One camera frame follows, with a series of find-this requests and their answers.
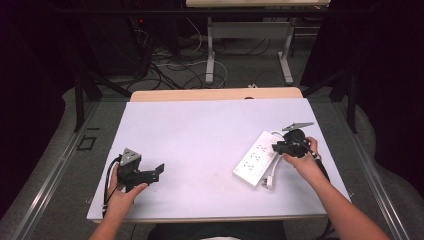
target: electrical socket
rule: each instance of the electrical socket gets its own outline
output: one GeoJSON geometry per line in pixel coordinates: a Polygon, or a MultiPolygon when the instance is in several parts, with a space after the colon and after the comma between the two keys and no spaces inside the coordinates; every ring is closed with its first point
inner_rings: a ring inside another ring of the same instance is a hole
{"type": "Polygon", "coordinates": [[[233,170],[233,175],[249,185],[256,187],[269,165],[278,155],[272,149],[272,144],[277,143],[277,141],[281,141],[281,139],[267,131],[262,132],[233,170]]]}

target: person's right hand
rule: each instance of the person's right hand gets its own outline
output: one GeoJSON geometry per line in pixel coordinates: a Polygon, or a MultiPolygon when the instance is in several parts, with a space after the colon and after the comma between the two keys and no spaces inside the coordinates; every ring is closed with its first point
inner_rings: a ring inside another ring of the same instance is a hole
{"type": "MultiPolygon", "coordinates": [[[[308,137],[309,142],[311,143],[311,150],[318,154],[318,142],[312,137],[308,137]]],[[[318,165],[315,162],[312,154],[308,152],[304,157],[297,158],[290,156],[287,153],[283,153],[283,158],[293,165],[296,168],[297,172],[302,176],[309,184],[314,180],[320,180],[321,178],[325,178],[324,174],[319,169],[318,165]]]]}

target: person's right arm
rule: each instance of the person's right arm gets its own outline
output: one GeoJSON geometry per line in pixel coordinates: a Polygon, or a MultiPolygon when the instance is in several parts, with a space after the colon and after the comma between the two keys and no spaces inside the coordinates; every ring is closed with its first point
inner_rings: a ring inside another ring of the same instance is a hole
{"type": "MultiPolygon", "coordinates": [[[[317,141],[308,138],[311,149],[318,154],[317,141]]],[[[389,239],[389,237],[355,205],[349,202],[325,178],[310,153],[303,158],[283,154],[299,174],[312,186],[341,239],[389,239]]]]}

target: hand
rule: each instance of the hand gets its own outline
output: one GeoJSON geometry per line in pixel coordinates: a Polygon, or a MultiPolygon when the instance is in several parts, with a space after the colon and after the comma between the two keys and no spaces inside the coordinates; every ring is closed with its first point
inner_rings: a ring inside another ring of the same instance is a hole
{"type": "MultiPolygon", "coordinates": [[[[314,153],[318,154],[317,140],[312,137],[308,137],[307,139],[311,143],[311,150],[314,153]]],[[[321,172],[318,165],[316,164],[314,157],[312,157],[312,154],[309,152],[302,158],[293,157],[287,153],[283,153],[283,158],[288,163],[292,164],[293,167],[296,168],[300,176],[302,176],[309,184],[311,184],[314,180],[319,180],[323,177],[325,178],[324,174],[321,172]]]]}
{"type": "Polygon", "coordinates": [[[139,193],[147,188],[147,184],[142,183],[130,192],[124,193],[122,189],[123,185],[118,186],[118,164],[114,166],[112,171],[112,179],[108,188],[109,201],[107,203],[107,211],[105,218],[113,218],[117,221],[123,221],[130,211],[134,199],[139,193]]]}

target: gray carpet floor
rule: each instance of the gray carpet floor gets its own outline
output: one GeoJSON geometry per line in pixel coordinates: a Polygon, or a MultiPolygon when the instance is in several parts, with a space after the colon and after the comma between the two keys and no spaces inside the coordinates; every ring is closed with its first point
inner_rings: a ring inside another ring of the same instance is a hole
{"type": "MultiPolygon", "coordinates": [[[[235,39],[218,42],[216,50],[220,53],[217,54],[216,61],[219,61],[220,64],[215,64],[216,81],[207,87],[224,87],[223,80],[220,79],[225,79],[226,88],[244,88],[252,83],[259,87],[286,86],[276,55],[276,52],[281,50],[282,42],[271,41],[268,46],[267,41],[264,41],[256,48],[261,41],[235,39]],[[245,54],[252,49],[258,53],[265,49],[266,51],[259,55],[245,54]]],[[[301,87],[300,79],[313,43],[313,39],[298,39],[294,57],[289,58],[289,65],[295,79],[294,86],[301,87]]],[[[196,47],[186,49],[183,54],[190,55],[193,59],[199,59],[180,60],[180,62],[191,64],[191,62],[204,61],[206,56],[201,51],[194,51],[195,49],[196,47]]],[[[163,59],[163,56],[156,57],[156,59],[159,58],[161,60],[156,61],[158,65],[166,64],[169,61],[163,59]]],[[[175,82],[186,85],[187,88],[196,88],[202,85],[201,80],[204,77],[202,73],[204,73],[206,65],[190,66],[189,70],[183,71],[176,71],[180,67],[175,66],[161,66],[160,69],[163,69],[163,72],[175,82]]],[[[154,75],[149,73],[145,79],[153,77],[154,75]]],[[[112,80],[130,91],[151,89],[157,83],[155,80],[128,82],[131,80],[128,76],[116,77],[112,80]]],[[[29,239],[87,239],[95,229],[96,224],[86,220],[89,208],[86,201],[96,190],[104,161],[124,111],[125,102],[128,101],[106,87],[100,87],[100,89],[104,94],[100,103],[86,102],[86,108],[92,108],[94,111],[87,124],[78,133],[79,138],[77,138],[78,143],[81,143],[80,140],[84,137],[96,139],[93,148],[89,151],[78,150],[78,144],[74,149],[70,149],[70,143],[75,142],[76,139],[73,134],[76,122],[73,89],[63,96],[67,107],[61,124],[27,184],[1,220],[1,239],[13,239],[14,236],[18,236],[16,231],[20,228],[34,200],[37,199],[37,194],[43,188],[47,177],[55,165],[65,157],[70,160],[64,166],[63,175],[59,176],[56,181],[54,194],[47,199],[48,204],[42,209],[42,214],[34,219],[34,224],[26,236],[29,239]],[[69,154],[65,156],[64,152],[67,150],[69,150],[69,154]]],[[[167,87],[162,84],[159,89],[167,89],[167,87]]],[[[322,89],[314,94],[310,101],[341,177],[347,189],[354,193],[352,202],[391,235],[390,226],[381,213],[374,193],[364,177],[359,155],[352,147],[349,132],[346,131],[343,119],[335,110],[337,107],[335,105],[338,103],[330,103],[327,96],[328,89],[322,89]]],[[[367,121],[366,114],[360,109],[357,113],[357,128],[358,136],[366,152],[372,157],[375,148],[373,129],[367,121]]],[[[389,189],[391,196],[393,195],[394,202],[397,204],[395,208],[399,210],[400,218],[407,225],[411,239],[419,239],[423,232],[418,230],[420,229],[418,226],[424,223],[422,199],[399,177],[384,169],[379,168],[379,172],[381,178],[385,180],[385,187],[389,189]]],[[[326,219],[286,221],[287,237],[288,239],[312,239],[322,233],[325,223],[326,219]]],[[[132,239],[146,239],[147,233],[153,226],[124,224],[117,239],[131,239],[131,237],[132,239]]]]}

